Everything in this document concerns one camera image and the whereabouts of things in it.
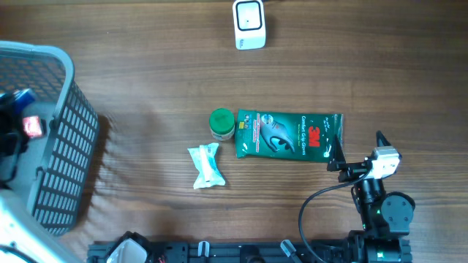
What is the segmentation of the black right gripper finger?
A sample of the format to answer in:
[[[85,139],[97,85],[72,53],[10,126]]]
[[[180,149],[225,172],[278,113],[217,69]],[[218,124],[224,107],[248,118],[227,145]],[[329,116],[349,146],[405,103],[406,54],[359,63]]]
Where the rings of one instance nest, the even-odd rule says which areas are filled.
[[[381,131],[376,132],[377,147],[387,147],[390,143]]]
[[[344,164],[346,159],[341,147],[341,140],[337,135],[334,136],[333,142],[331,144],[331,158],[330,163]]]

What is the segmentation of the teal white pack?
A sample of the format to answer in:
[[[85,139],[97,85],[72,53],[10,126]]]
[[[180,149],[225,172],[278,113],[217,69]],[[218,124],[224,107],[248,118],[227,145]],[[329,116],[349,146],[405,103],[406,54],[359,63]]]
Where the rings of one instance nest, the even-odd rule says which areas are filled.
[[[198,148],[188,148],[189,154],[199,172],[193,184],[193,189],[224,186],[226,184],[221,172],[216,165],[216,152],[219,143],[212,142],[208,145],[200,145]]]

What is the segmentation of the white blue pouch pack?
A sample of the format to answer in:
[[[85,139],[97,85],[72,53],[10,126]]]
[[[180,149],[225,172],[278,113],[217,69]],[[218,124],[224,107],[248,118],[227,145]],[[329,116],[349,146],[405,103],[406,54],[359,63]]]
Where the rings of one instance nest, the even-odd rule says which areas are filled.
[[[23,89],[14,93],[14,110],[17,114],[21,113],[28,105],[37,100],[37,95],[30,89]]]

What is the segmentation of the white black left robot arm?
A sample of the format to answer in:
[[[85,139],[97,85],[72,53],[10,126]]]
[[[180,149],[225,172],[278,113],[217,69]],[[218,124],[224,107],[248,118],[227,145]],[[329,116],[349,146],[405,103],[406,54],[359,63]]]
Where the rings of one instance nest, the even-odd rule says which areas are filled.
[[[1,261],[79,262],[26,211],[19,197],[10,190],[1,191]],[[149,252],[126,237],[105,257],[106,262],[147,262]]]

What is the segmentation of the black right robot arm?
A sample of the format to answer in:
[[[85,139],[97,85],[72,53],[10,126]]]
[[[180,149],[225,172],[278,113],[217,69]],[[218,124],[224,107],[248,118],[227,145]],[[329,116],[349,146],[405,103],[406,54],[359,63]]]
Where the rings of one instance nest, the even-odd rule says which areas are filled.
[[[377,146],[362,162],[345,160],[338,137],[333,138],[327,171],[339,172],[340,183],[351,183],[352,200],[363,229],[353,230],[342,245],[343,262],[412,261],[410,233],[415,201],[402,192],[387,192],[383,181],[396,173],[402,155],[376,133]]]

